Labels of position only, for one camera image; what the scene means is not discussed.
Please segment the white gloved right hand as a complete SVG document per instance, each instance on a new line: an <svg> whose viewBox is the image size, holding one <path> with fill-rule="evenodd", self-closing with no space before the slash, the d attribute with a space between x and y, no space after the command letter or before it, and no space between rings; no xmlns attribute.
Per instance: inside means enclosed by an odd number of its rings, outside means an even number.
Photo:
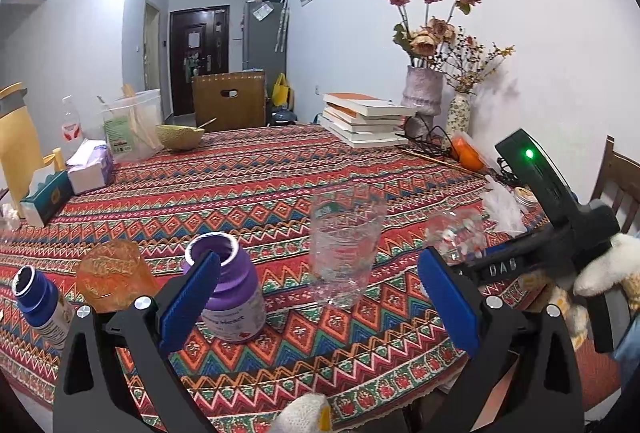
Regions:
<svg viewBox="0 0 640 433"><path fill-rule="evenodd" d="M623 289L632 323L613 357L622 361L639 360L639 235L619 233L611 239L611 249L592 261L578 276L570 289L563 289L547 281L549 302L561 309L574 349L587 338L589 318L587 309L574 297L595 297L608 289Z"/></svg>

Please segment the white gloved left hand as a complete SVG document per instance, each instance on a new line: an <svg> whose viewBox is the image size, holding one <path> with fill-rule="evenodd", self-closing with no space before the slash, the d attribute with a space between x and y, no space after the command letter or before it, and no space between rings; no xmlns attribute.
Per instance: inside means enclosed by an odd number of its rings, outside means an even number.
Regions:
<svg viewBox="0 0 640 433"><path fill-rule="evenodd" d="M269 433L332 432L331 406L319 393L307 393L288 404L272 421Z"/></svg>

